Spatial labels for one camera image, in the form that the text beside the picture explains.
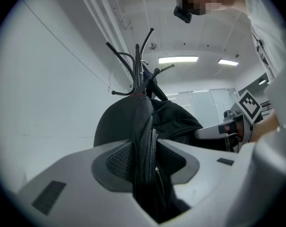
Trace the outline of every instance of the white pipe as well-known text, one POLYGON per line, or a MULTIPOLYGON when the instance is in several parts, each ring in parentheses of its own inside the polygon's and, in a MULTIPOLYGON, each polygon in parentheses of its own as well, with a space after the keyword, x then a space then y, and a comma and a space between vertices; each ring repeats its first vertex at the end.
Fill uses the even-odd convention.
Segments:
POLYGON ((88 1, 87 1, 87 0, 83 0, 83 1, 84 1, 85 5, 86 5, 87 9, 89 10, 91 16, 92 16, 93 19, 95 20, 97 26, 99 27, 99 29, 100 29, 102 35, 105 37, 105 40, 106 40, 106 41, 109 41, 109 38, 108 38, 107 34, 105 33, 103 27, 102 27, 101 24, 99 23, 96 14, 93 12, 93 10, 91 9, 91 7, 89 6, 88 1))
MULTIPOLYGON (((117 51, 119 51, 119 47, 118 47, 118 44, 117 44, 117 42, 116 42, 116 40, 115 40, 115 37, 114 37, 114 35, 113 35, 113 33, 112 33, 112 31, 111 31, 111 29, 110 29, 110 27, 109 27, 107 21, 105 20, 103 14, 102 14, 102 11, 101 11, 101 9, 100 9, 100 7, 99 7, 97 1, 96 1, 96 0, 90 0, 91 4, 94 6, 94 8, 95 8, 95 10, 96 10, 96 13, 98 14, 98 17, 100 18, 101 23, 103 24, 103 26, 104 26, 104 28, 105 28, 105 30, 106 30, 106 32, 107 32, 108 35, 105 33, 105 31, 104 31, 102 25, 99 23, 99 20, 97 19, 97 16, 95 15, 95 13, 93 12, 93 10, 91 9, 91 7, 90 7, 88 1, 87 1, 87 0, 83 0, 83 1, 84 1, 85 5, 86 5, 87 9, 89 10, 90 14, 91 14, 92 17, 94 18, 94 20, 95 20, 97 26, 99 27, 101 33, 102 33, 103 36, 105 37, 105 40, 106 40, 107 42, 112 42, 112 44, 113 44, 113 46, 115 47, 115 49, 116 49, 117 51)), ((122 64, 122 62, 121 62, 120 60, 119 60, 119 63, 120 63, 120 65, 122 66, 122 68, 124 69, 124 71, 125 71, 125 73, 126 73, 128 79, 129 79, 130 81, 132 81, 129 72, 126 70, 125 66, 122 64)), ((109 81, 110 81, 111 76, 112 76, 112 70, 111 70, 111 72, 110 72, 110 74, 109 74, 109 77, 108 77, 108 80, 109 80, 109 81)))
MULTIPOLYGON (((116 13, 118 14, 118 19, 120 20, 120 23, 122 24, 122 26, 124 27, 124 30, 126 31, 127 28, 129 27, 130 25, 130 22, 127 20, 127 22, 129 23, 125 23, 125 17, 123 16, 122 14, 122 11, 121 11, 121 8, 120 8, 120 5, 119 5, 119 1, 118 0, 115 0, 115 7, 117 8, 116 10, 116 13)), ((130 38, 128 36, 128 42, 130 44, 135 44, 132 40, 132 37, 130 38)), ((130 54, 132 53, 133 55, 135 55, 135 49, 134 49, 134 46, 132 46, 131 48, 128 48, 130 50, 130 54)))
POLYGON ((100 6, 98 5, 98 3, 97 3, 96 0, 90 0, 90 2, 91 2, 91 4, 92 4, 92 6, 95 8, 96 13, 97 13, 99 19, 101 20, 101 23, 103 24, 105 30, 106 30, 107 33, 108 33, 108 36, 109 36, 111 42, 113 43, 113 46, 115 47, 115 49, 116 49, 117 51, 119 51, 120 48, 119 48, 119 46, 118 46, 118 44, 117 44, 117 42, 116 42, 116 40, 115 40, 115 37, 114 37, 113 33, 111 32, 111 29, 110 29, 110 27, 109 27, 109 25, 108 25, 108 22, 107 22, 107 21, 105 20, 105 18, 104 18, 104 15, 103 15, 103 13, 102 13, 102 10, 101 10, 100 6))
POLYGON ((147 20, 147 25, 148 25, 148 30, 151 28, 150 23, 149 23, 149 18, 148 18, 148 14, 147 14, 147 7, 146 7, 146 2, 145 0, 143 0, 143 6, 144 6, 144 10, 145 10, 145 15, 146 15, 146 20, 147 20))
POLYGON ((121 31, 120 31, 120 28, 119 28, 119 25, 118 25, 118 23, 116 22, 115 15, 114 15, 114 13, 113 13, 111 7, 110 7, 110 4, 109 4, 108 0, 101 0, 101 1, 102 1, 102 3, 103 3, 103 6, 104 6, 104 8, 105 8, 105 11, 106 11, 107 14, 108 14, 108 17, 109 17, 110 22, 112 23, 112 25, 113 25, 113 27, 114 27, 114 30, 115 30, 115 32, 116 32, 116 35, 118 36, 118 39, 119 39, 119 41, 120 41, 120 43, 121 43, 121 45, 122 45, 123 51, 124 51, 125 53, 129 53, 128 48, 127 48, 126 43, 125 43, 125 40, 124 40, 124 38, 123 38, 123 36, 122 36, 122 33, 121 33, 121 31))

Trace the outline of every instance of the person's arm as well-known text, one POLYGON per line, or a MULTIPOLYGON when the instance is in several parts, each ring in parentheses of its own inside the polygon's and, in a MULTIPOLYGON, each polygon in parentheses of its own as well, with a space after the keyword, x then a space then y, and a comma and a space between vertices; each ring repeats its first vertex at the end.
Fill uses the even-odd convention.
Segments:
POLYGON ((279 126, 276 113, 272 110, 266 119, 256 123, 253 127, 252 136, 250 141, 257 142, 264 134, 275 131, 279 126))

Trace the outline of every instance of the white wall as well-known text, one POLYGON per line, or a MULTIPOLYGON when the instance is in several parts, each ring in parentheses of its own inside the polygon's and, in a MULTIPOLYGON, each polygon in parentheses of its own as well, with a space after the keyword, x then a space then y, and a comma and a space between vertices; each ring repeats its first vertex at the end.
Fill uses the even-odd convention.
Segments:
POLYGON ((256 98, 256 100, 259 104, 268 101, 268 98, 264 94, 264 90, 259 90, 257 92, 254 92, 252 95, 256 98))
POLYGON ((234 80, 235 89, 237 91, 242 90, 250 83, 258 79, 265 73, 264 67, 261 62, 256 63, 253 67, 249 67, 243 73, 240 73, 234 80))
POLYGON ((24 1, 0 29, 0 175, 13 192, 61 157, 91 148, 98 120, 120 99, 109 85, 129 85, 92 21, 83 38, 56 0, 24 1))
POLYGON ((234 81, 219 80, 219 79, 205 79, 195 81, 184 81, 181 83, 171 83, 160 85, 164 93, 178 93, 192 90, 203 89, 219 89, 219 88, 234 88, 234 81))

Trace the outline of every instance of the person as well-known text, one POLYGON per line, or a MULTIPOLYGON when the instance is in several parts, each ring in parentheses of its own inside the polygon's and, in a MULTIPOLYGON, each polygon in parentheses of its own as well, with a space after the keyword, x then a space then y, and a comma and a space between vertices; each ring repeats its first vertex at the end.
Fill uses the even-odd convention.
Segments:
MULTIPOLYGON (((251 22, 251 32, 260 58, 271 83, 286 66, 286 22, 271 0, 177 0, 193 15, 200 16, 215 10, 236 9, 245 13, 251 22)), ((274 109, 256 123, 250 141, 279 128, 274 109)))

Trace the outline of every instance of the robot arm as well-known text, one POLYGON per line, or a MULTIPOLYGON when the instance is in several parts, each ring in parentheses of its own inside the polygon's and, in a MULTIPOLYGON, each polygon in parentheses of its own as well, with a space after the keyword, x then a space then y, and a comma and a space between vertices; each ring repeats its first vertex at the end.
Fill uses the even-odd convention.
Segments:
POLYGON ((253 123, 261 112, 261 106, 249 91, 245 91, 230 110, 224 112, 224 122, 195 131, 197 139, 225 138, 226 149, 239 142, 248 142, 252 135, 253 123))
MULTIPOLYGON (((250 125, 259 109, 247 93, 226 112, 224 123, 198 130, 196 136, 229 139, 238 131, 233 126, 242 121, 243 140, 249 139, 250 125), (220 132, 220 128, 227 125, 230 132, 220 132)), ((257 143, 247 144, 239 154, 157 140, 157 161, 166 161, 166 164, 160 164, 160 170, 171 171, 176 196, 190 207, 161 226, 195 223, 199 227, 246 227, 267 212, 286 185, 286 68, 268 86, 265 94, 276 111, 281 130, 264 135, 257 143)), ((148 150, 154 149, 154 134, 151 139, 148 150)), ((157 225, 134 200, 132 178, 125 174, 134 175, 133 142, 131 139, 111 142, 58 160, 19 191, 20 207, 38 223, 49 225, 157 225)), ((150 156, 155 157, 150 150, 142 155, 145 163, 149 162, 150 156)), ((158 169, 157 166, 154 170, 144 167, 144 172, 151 170, 149 172, 158 176, 155 179, 162 182, 158 180, 164 179, 158 175, 158 169)), ((167 196, 166 190, 156 193, 167 196)), ((145 206, 154 207, 154 198, 150 199, 145 206)))

